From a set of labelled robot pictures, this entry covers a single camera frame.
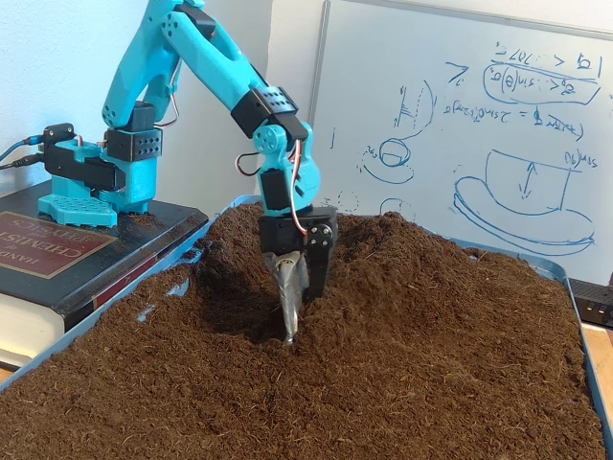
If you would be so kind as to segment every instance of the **coconut coir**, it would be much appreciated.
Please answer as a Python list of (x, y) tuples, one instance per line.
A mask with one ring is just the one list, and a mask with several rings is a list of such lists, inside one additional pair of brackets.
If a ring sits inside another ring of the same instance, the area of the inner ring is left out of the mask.
[(605, 458), (561, 285), (396, 214), (341, 217), (288, 349), (260, 214), (229, 211), (202, 262), (145, 281), (6, 391), (0, 456)]

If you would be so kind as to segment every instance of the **book spine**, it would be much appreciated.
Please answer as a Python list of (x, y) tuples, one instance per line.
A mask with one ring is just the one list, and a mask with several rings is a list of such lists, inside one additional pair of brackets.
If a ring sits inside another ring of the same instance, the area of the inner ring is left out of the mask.
[(107, 287), (102, 292), (96, 294), (89, 302), (79, 309), (75, 309), (64, 317), (65, 331), (68, 332), (78, 325), (83, 319), (103, 306), (106, 302), (119, 294), (124, 288), (129, 286), (134, 280), (138, 279), (143, 273), (152, 268), (159, 261), (159, 255), (153, 255), (142, 264), (127, 273), (123, 278)]

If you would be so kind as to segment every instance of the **wooden surface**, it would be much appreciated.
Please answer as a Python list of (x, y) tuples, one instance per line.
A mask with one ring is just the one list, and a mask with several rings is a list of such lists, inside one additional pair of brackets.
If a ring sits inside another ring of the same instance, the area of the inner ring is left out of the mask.
[(9, 371), (5, 371), (4, 369), (0, 369), (0, 383), (4, 380), (8, 379), (11, 376)]
[[(584, 325), (583, 330), (596, 368), (606, 412), (609, 420), (613, 420), (613, 332), (588, 325)], [(10, 376), (10, 372), (0, 369), (0, 383)]]

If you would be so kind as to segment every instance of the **white wall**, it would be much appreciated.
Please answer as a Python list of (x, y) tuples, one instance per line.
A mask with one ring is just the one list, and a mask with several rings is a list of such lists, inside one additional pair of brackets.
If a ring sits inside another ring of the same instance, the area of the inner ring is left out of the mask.
[[(430, 0), (420, 3), (613, 31), (611, 0)], [(324, 0), (273, 1), (267, 77), (272, 84), (289, 91), (305, 120), (310, 113), (315, 82), (323, 6)], [(376, 34), (376, 30), (364, 33)]]
[[(64, 122), (73, 123), (88, 141), (102, 139), (102, 104), (147, 2), (3, 2), (0, 151), (47, 125)], [(207, 1), (207, 12), (263, 73), (271, 3)], [(234, 170), (235, 156), (253, 147), (227, 110), (185, 69), (177, 97), (181, 120), (167, 132), (158, 199), (212, 214), (234, 197), (253, 191), (253, 180), (244, 180)], [(11, 159), (28, 152), (22, 148)], [(48, 178), (41, 165), (0, 172), (0, 196)]]

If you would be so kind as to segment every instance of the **book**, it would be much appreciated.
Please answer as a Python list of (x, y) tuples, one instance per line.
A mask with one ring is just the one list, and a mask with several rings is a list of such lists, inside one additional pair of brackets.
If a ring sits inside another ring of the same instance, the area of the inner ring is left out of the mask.
[(0, 198), (0, 367), (15, 370), (46, 350), (208, 217), (160, 201), (120, 215), (114, 228), (63, 226), (38, 213), (51, 182)]

